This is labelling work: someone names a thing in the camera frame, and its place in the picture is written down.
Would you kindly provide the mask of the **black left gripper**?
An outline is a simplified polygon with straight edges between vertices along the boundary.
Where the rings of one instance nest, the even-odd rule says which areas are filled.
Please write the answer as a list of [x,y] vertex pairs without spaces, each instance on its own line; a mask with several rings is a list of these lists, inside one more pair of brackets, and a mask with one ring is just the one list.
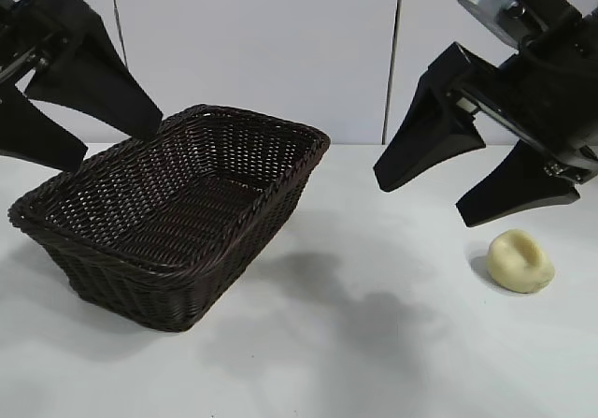
[[[78,110],[137,139],[158,131],[162,112],[113,46],[84,0],[1,0],[1,83],[40,65],[25,93]],[[62,171],[88,147],[22,94],[1,94],[1,155]]]

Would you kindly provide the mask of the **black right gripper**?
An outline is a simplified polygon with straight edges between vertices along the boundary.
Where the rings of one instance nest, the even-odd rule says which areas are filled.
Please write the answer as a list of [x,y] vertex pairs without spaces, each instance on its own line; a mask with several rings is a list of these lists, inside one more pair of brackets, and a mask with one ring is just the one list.
[[526,34],[517,48],[495,66],[454,42],[429,64],[374,165],[382,191],[485,148],[474,126],[484,112],[520,142],[456,203],[466,226],[578,201],[573,183],[597,175],[597,14]]

